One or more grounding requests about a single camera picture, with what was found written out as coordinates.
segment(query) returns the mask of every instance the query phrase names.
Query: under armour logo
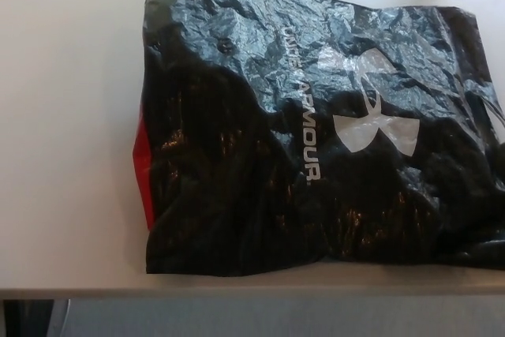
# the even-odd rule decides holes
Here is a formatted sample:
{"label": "under armour logo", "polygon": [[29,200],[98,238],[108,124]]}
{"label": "under armour logo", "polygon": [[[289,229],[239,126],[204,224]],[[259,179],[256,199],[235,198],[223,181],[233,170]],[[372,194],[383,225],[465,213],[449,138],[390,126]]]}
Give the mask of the under armour logo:
{"label": "under armour logo", "polygon": [[[419,134],[419,120],[382,114],[380,93],[367,76],[367,73],[396,73],[394,66],[379,50],[373,48],[357,58],[346,58],[335,49],[325,47],[319,54],[317,65],[320,69],[344,69],[357,73],[357,83],[368,114],[363,118],[333,115],[335,131],[352,153],[369,146],[380,129],[402,154],[413,155]],[[361,79],[375,90],[374,107],[366,95]]]}

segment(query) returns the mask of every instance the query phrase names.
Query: table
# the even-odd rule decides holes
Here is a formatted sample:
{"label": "table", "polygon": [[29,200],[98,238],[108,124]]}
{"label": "table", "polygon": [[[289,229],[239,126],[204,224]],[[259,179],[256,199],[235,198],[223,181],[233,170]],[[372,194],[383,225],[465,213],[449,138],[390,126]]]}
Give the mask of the table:
{"label": "table", "polygon": [[[344,1],[460,6],[475,13],[496,90],[505,96],[505,0]],[[505,273],[468,268],[319,263],[248,278],[145,275],[148,230],[131,158],[144,69],[143,5],[1,2],[4,298],[505,293]]]}

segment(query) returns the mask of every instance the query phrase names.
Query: plastic bag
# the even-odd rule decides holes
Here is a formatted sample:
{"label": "plastic bag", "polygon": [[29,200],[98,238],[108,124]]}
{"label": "plastic bag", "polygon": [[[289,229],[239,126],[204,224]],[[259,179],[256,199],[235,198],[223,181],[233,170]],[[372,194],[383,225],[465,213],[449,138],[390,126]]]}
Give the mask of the plastic bag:
{"label": "plastic bag", "polygon": [[475,18],[147,0],[134,148],[148,273],[503,268],[503,119]]}

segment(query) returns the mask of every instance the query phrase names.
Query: red fabric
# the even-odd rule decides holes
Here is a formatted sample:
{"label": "red fabric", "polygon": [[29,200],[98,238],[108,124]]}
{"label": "red fabric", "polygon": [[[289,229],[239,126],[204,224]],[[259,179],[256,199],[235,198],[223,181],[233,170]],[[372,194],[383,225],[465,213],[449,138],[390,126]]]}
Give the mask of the red fabric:
{"label": "red fabric", "polygon": [[139,185],[140,196],[144,205],[145,218],[150,230],[155,222],[155,214],[152,210],[151,186],[149,183],[149,171],[151,168],[151,148],[149,147],[148,134],[145,130],[142,107],[140,108],[139,126],[137,129],[137,138],[133,147],[133,165],[135,166],[135,175]]}

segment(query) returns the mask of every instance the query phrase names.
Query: crumpled plastic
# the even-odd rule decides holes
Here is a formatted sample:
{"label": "crumpled plastic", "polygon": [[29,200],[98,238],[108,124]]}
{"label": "crumpled plastic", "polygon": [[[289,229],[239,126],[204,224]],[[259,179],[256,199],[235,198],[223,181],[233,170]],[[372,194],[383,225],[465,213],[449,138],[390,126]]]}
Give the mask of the crumpled plastic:
{"label": "crumpled plastic", "polygon": [[133,158],[148,273],[323,258],[505,265],[503,120],[475,17],[146,0]]}

